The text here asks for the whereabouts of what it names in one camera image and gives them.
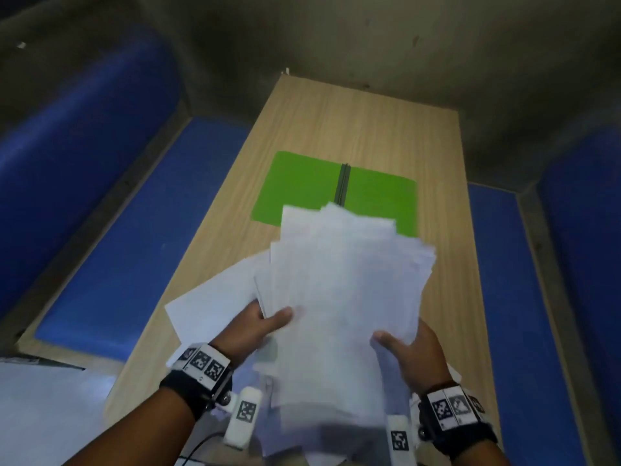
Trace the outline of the blue bench backrest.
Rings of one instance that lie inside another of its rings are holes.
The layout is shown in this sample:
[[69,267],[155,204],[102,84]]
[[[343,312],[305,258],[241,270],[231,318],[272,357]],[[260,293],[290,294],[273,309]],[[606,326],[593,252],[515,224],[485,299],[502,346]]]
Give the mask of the blue bench backrest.
[[136,33],[0,140],[0,319],[142,154],[180,91],[166,41]]
[[621,126],[578,141],[547,167],[538,188],[602,414],[621,460]]

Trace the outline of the blue bench seat cushion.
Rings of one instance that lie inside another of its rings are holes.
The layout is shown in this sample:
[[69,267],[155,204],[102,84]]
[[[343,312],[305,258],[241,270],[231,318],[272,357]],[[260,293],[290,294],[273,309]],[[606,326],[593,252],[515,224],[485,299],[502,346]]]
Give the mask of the blue bench seat cushion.
[[517,198],[468,192],[506,455],[513,466],[587,466]]
[[250,127],[193,118],[35,331],[64,349],[125,362]]

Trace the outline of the green folder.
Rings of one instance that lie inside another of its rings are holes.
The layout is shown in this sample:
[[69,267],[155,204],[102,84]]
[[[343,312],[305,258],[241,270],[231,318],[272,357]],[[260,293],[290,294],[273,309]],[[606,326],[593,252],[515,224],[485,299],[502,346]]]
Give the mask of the green folder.
[[[342,163],[276,152],[251,219],[280,226],[285,205],[318,211],[333,202]],[[398,234],[418,236],[417,184],[398,175],[351,166],[344,209],[393,220]]]

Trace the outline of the person's left forearm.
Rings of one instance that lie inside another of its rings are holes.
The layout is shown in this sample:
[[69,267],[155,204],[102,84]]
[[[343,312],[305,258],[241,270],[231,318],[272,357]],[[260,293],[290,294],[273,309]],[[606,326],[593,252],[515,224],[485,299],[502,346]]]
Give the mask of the person's left forearm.
[[179,394],[160,388],[62,466],[175,466],[196,422]]

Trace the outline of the black right wristband with markers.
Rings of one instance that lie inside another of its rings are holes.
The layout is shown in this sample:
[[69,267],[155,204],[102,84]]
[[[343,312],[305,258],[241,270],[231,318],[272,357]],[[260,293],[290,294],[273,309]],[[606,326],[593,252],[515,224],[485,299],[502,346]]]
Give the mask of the black right wristband with markers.
[[432,386],[415,406],[418,438],[431,443],[450,460],[482,441],[499,443],[482,404],[455,381]]

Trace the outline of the black folder spine clip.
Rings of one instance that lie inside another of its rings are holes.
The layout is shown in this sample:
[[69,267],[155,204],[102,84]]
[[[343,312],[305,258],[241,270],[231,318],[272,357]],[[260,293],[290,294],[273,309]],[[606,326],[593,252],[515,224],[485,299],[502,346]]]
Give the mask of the black folder spine clip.
[[339,207],[345,207],[351,169],[352,167],[347,163],[342,164],[340,167],[335,196],[333,198],[333,202]]

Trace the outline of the person's left hand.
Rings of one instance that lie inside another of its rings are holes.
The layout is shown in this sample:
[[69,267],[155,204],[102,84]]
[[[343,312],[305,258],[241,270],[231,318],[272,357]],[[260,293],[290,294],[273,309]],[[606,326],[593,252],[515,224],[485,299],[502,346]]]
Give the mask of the person's left hand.
[[264,318],[257,299],[252,300],[209,345],[230,361],[233,369],[238,368],[260,346],[267,336],[262,336]]

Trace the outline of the stack of white papers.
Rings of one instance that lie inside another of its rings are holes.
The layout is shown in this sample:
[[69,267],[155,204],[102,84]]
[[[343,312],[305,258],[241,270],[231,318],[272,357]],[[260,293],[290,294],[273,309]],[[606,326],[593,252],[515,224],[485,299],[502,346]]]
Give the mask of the stack of white papers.
[[407,413],[397,362],[371,338],[384,330],[414,340],[435,261],[435,248],[398,234],[394,219],[333,203],[283,207],[280,238],[255,274],[265,314],[294,313],[269,346],[283,432],[381,429]]

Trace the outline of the black wristband with markers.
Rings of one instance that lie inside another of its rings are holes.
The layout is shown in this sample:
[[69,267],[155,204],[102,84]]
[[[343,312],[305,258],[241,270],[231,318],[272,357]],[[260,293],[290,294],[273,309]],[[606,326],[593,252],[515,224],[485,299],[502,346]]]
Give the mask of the black wristband with markers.
[[482,441],[499,443],[482,404],[455,381],[432,386],[415,406],[418,438],[431,443],[450,460]]
[[231,360],[211,344],[191,344],[173,362],[159,387],[176,393],[198,421],[232,387],[233,373]]

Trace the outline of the single white paper sheet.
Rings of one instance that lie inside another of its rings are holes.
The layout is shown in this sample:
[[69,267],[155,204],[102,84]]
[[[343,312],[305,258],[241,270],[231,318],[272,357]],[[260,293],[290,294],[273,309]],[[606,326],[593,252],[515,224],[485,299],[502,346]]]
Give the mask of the single white paper sheet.
[[254,300],[264,317],[277,308],[272,297],[270,252],[262,251],[230,266],[165,306],[180,340],[167,360],[171,368],[191,344],[211,341],[241,310]]

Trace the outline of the person's right forearm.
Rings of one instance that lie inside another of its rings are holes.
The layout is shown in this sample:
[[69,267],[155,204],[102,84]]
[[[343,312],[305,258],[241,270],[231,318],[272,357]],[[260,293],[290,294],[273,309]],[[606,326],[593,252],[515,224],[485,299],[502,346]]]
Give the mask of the person's right forearm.
[[452,466],[511,466],[511,464],[496,443],[483,440],[452,460]]

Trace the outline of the person's right hand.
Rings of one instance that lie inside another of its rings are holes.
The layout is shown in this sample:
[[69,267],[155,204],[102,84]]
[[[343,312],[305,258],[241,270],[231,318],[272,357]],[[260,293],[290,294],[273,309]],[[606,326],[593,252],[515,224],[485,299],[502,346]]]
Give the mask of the person's right hand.
[[408,357],[395,357],[400,374],[419,397],[448,387],[458,386],[446,362],[443,348],[433,329],[419,318],[415,339]]

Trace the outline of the black left wristband with markers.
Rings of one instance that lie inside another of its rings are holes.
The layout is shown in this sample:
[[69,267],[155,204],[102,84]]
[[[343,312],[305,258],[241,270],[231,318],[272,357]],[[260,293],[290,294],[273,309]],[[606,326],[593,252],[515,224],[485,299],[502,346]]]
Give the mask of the black left wristband with markers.
[[191,344],[173,362],[159,387],[176,393],[198,421],[232,387],[233,373],[231,360],[211,344]]

